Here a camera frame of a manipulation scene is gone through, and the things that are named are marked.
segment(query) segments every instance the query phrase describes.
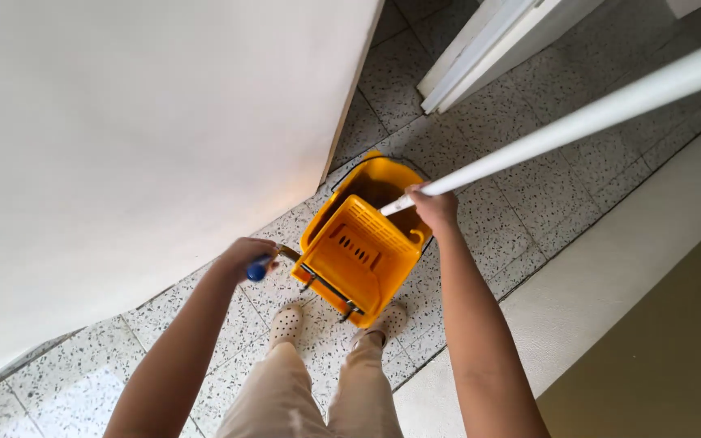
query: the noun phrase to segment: mop bucket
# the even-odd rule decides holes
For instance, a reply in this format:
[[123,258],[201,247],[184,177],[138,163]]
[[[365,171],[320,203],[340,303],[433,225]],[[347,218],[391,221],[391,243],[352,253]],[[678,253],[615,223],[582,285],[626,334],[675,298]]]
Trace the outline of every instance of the mop bucket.
[[376,151],[365,160],[313,217],[291,271],[359,327],[375,321],[432,236],[414,208],[390,217],[378,212],[421,177]]

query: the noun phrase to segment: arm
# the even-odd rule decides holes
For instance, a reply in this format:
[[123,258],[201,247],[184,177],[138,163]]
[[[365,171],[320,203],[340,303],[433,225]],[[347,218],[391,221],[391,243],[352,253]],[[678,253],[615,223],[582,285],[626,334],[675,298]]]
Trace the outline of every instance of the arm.
[[207,373],[234,288],[248,263],[275,254],[269,240],[239,238],[194,288],[145,354],[115,405],[104,436],[178,436]]
[[467,436],[548,436],[505,317],[459,229],[456,197],[410,196],[439,245],[445,339]]

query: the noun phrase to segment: person's left hand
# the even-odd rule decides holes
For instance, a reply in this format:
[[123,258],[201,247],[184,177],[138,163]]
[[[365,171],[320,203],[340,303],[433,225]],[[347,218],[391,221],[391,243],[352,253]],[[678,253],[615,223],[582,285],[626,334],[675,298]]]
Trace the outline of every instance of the person's left hand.
[[[260,256],[277,254],[277,243],[264,238],[240,237],[218,257],[216,265],[223,267],[238,283],[247,278],[248,265]],[[272,262],[269,269],[276,268],[278,262]]]

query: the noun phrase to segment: beige pants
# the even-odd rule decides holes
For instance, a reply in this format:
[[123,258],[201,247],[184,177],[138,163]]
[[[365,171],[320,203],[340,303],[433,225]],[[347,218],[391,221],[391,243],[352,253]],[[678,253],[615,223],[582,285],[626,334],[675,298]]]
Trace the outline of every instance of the beige pants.
[[279,344],[253,366],[216,436],[402,437],[382,355],[383,349],[369,336],[348,354],[325,425],[305,364],[294,345]]

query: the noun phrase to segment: person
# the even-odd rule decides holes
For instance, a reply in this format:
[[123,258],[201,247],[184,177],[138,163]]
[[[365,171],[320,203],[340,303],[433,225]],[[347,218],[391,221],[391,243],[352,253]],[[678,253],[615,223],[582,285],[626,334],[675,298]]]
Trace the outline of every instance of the person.
[[[407,190],[439,245],[445,339],[468,436],[548,436],[505,318],[477,270],[456,218],[452,193]],[[131,375],[105,436],[178,436],[199,393],[235,286],[275,243],[240,238],[197,284],[183,309]],[[301,308],[274,317],[269,353],[254,365],[220,424],[219,437],[402,436],[391,386],[383,374],[385,345],[406,323],[389,305],[354,336],[324,424],[310,376],[297,350]]]

